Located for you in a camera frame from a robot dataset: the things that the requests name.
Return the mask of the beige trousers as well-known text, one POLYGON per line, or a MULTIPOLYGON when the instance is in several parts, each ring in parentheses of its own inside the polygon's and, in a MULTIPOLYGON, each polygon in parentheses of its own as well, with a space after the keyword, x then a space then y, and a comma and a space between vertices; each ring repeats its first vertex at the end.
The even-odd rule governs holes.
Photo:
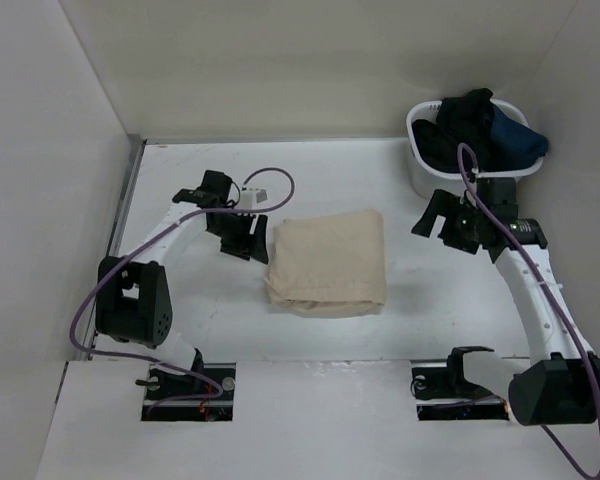
POLYGON ((388 291, 383 216, 367 209, 283 221, 265 283, 275 309, 303 317, 379 312, 388 291))

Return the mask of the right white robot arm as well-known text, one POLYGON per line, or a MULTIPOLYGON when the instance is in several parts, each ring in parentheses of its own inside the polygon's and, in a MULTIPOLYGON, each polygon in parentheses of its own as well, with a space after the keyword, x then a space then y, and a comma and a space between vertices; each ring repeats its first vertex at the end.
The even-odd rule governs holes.
POLYGON ((437 218, 445 246, 488 252, 514 300, 530 358, 523 369, 488 347, 456 347, 443 373, 446 388, 463 396, 479 386, 498 395, 524 426, 598 420, 600 357, 568 311, 539 223, 518 216, 515 180, 480 179, 475 199, 435 190, 413 233, 430 236, 437 218))

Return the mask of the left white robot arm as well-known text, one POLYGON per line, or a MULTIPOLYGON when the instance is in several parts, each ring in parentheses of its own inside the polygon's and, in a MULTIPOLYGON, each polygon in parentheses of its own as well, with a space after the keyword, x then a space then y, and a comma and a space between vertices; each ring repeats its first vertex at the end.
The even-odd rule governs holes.
POLYGON ((201 393, 205 376, 199 350, 173 326, 167 271, 204 234, 220 240, 222 253, 269 262, 268 216, 230 200, 233 186, 228 175, 207 170, 197 188, 172 197, 162 221, 141 245, 123 257, 105 257, 98 267, 103 286, 95 296, 96 332, 136 347, 135 356, 171 370, 170 386, 186 399, 201 393))

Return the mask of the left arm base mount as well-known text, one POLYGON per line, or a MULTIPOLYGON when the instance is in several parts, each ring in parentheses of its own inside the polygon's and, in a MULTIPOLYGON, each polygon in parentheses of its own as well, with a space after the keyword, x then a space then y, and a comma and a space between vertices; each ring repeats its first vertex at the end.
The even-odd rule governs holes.
POLYGON ((144 389, 141 420, 145 422, 231 422, 233 420, 237 365, 205 364, 200 372, 207 380, 151 368, 135 384, 144 389))

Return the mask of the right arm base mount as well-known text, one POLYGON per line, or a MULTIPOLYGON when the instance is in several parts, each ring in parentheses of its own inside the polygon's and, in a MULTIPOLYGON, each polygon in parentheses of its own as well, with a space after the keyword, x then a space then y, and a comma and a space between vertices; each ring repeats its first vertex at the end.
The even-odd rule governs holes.
POLYGON ((465 378, 464 357, 471 353, 493 350, 454 347, 445 360, 416 361, 411 365, 410 392, 416 400, 419 421, 509 420, 504 399, 465 378))

